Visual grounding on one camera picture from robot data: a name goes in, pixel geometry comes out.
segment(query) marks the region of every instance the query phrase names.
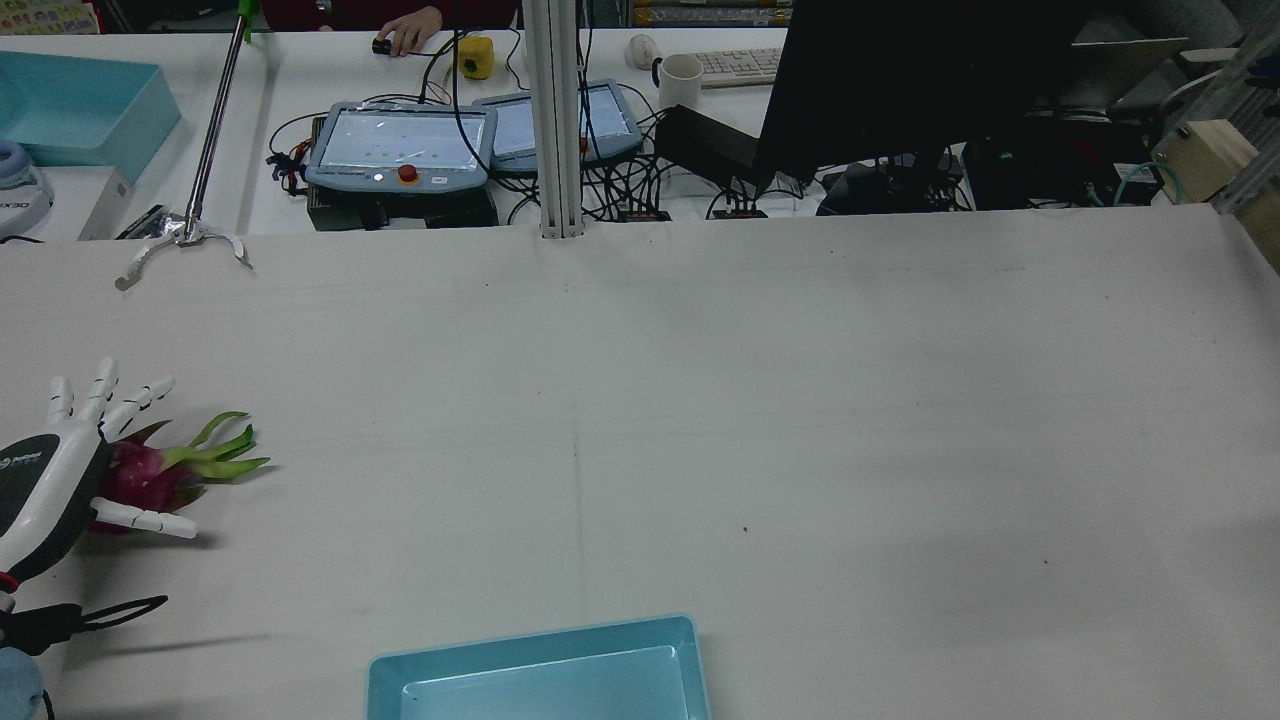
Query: pink dragon fruit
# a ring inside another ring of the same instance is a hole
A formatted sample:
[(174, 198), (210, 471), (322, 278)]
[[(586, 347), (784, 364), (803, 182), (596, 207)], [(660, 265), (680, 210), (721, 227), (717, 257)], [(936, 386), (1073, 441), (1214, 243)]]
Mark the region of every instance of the pink dragon fruit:
[[(155, 448), (146, 445), (169, 420), (161, 420), (111, 443), (115, 456), (99, 495), (159, 512), (173, 512), (191, 505), (205, 493), (207, 484), (233, 480), (270, 461), (270, 457), (236, 460), (257, 446), (253, 425), (247, 425), (244, 432), (221, 445), (200, 447), (223, 423), (246, 416), (247, 413), (223, 413), (210, 420), (189, 443), (177, 447)], [(92, 523), (90, 529), (102, 533), (128, 532), (105, 523)]]

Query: white mug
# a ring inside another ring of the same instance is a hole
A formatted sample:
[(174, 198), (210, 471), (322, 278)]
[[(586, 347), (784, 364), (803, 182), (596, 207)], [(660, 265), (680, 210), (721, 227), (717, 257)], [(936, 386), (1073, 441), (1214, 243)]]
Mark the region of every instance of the white mug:
[(698, 97), (703, 94), (703, 64), (696, 56), (682, 53), (657, 58), (650, 70), (658, 86), (658, 108), (698, 108)]

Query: keyboard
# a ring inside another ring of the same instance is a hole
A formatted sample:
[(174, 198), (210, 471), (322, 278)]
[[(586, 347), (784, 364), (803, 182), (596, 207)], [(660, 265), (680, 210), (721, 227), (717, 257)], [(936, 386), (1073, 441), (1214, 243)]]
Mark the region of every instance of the keyboard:
[(713, 50), (694, 56), (703, 64), (703, 87), (773, 85), (782, 49)]

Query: light blue tray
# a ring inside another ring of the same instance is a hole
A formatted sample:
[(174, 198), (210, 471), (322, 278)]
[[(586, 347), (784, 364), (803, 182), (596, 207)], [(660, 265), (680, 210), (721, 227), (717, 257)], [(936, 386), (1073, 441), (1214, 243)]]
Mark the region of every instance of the light blue tray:
[(0, 140), (36, 165), (114, 165), (134, 182), (180, 117), (157, 65), (0, 53)]
[(434, 650), (369, 665), (366, 720), (710, 720), (692, 618)]

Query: desk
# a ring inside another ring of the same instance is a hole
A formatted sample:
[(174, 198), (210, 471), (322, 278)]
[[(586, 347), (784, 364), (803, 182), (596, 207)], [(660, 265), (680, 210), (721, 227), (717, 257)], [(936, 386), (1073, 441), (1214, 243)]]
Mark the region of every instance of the desk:
[(1203, 205), (0, 246), (0, 437), (165, 372), (274, 469), (22, 607), (59, 717), (361, 716), (379, 652), (687, 611), (717, 720), (1270, 719), (1280, 281)]
[[(781, 46), (783, 29), (705, 29), (653, 31), (666, 53), (718, 50), (735, 47)], [(488, 32), (494, 41), (499, 69), (483, 82), (462, 79), (462, 100), (516, 92), (516, 82), (500, 60), (515, 44), (516, 33)], [(635, 35), (630, 29), (599, 29), (594, 33), (591, 77), (612, 77), (641, 90), (657, 104), (648, 72), (627, 65), (622, 47)], [(228, 117), (218, 146), (204, 218), (214, 225), (239, 233), (311, 232), (306, 200), (280, 192), (264, 164), (271, 132), (285, 120), (306, 113), (328, 110), (346, 100), (360, 100), (379, 92), (417, 94), (425, 58), (392, 59), (374, 55), (367, 32), (337, 33), (255, 33), (253, 42), (242, 49), (236, 82), (228, 104)], [(154, 204), (163, 202), (184, 209), (191, 193), (200, 143), (212, 109), (214, 94), (227, 53), (229, 35), (148, 35), (104, 37), (6, 37), (5, 49), (24, 53), (55, 53), (86, 58), (104, 58), (156, 63), (174, 91), (182, 110), (182, 122), (161, 146), (151, 165), (138, 178), (134, 200), (125, 223)], [(443, 42), (434, 40), (429, 50)], [(517, 51), (512, 67), (527, 86), (530, 73), (524, 53)], [(443, 81), (445, 63), (438, 63), (433, 78)], [(636, 118), (648, 115), (643, 102), (626, 92)], [(727, 88), (707, 91), (703, 110), (744, 132), (759, 135), (764, 120), (769, 87)], [(279, 145), (292, 147), (310, 136), (306, 122), (296, 123), (280, 135)], [(671, 195), (698, 195), (694, 200), (675, 202), (677, 217), (700, 218), (716, 191), (700, 181), (680, 179), (664, 183)], [(497, 193), (502, 217), (513, 199)], [(767, 211), (812, 215), (820, 200), (795, 205), (790, 199), (771, 199), (762, 205)], [(521, 215), (536, 223), (538, 213)]]

